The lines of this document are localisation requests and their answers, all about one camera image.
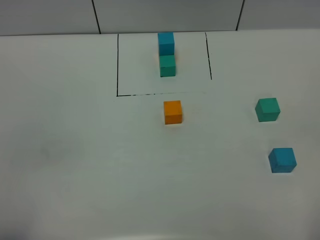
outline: wooden block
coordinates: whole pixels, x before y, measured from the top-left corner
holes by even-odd
[[[164,101],[164,123],[181,124],[183,120],[182,107],[180,101]]]
[[[158,33],[159,56],[175,54],[175,39],[173,32]]]
[[[160,77],[173,77],[176,75],[175,55],[159,56]]]
[[[255,106],[255,112],[259,122],[270,122],[277,120],[280,114],[280,108],[277,99],[262,98]]]
[[[292,148],[274,148],[268,158],[273,173],[291,173],[297,166]]]

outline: white table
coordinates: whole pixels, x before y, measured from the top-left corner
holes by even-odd
[[[154,66],[150,80],[162,90],[145,95],[152,92],[136,75],[130,88],[140,95],[118,97],[130,90],[121,43],[139,35],[119,35],[118,86],[117,38],[0,37],[0,234],[319,237],[319,30],[207,32],[212,80],[205,33],[179,33],[176,44],[199,49],[197,62],[206,64],[197,79],[178,73],[190,87],[169,93],[172,83]],[[148,46],[157,40],[140,38]],[[188,61],[177,72],[193,71]],[[151,74],[144,61],[135,67]],[[281,113],[259,123],[254,108],[267,97],[278,99]],[[170,100],[181,100],[182,124],[164,125]],[[268,154],[282,147],[293,148],[297,167],[272,174]]]

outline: gray wall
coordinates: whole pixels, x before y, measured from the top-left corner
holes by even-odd
[[[101,33],[236,30],[243,0],[94,0]]]
[[[320,28],[319,0],[245,0],[239,30]]]
[[[98,33],[91,0],[0,0],[0,36]]]

